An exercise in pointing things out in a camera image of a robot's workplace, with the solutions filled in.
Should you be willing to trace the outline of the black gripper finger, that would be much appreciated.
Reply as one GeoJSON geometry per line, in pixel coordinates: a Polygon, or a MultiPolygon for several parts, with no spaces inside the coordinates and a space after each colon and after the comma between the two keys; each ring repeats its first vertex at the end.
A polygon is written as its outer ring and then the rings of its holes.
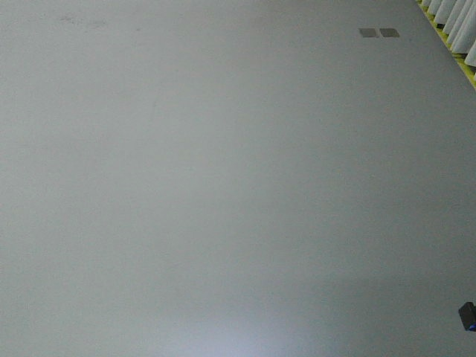
{"type": "Polygon", "coordinates": [[[462,325],[466,331],[476,330],[476,311],[472,302],[464,303],[459,309],[458,314],[462,325]]]}

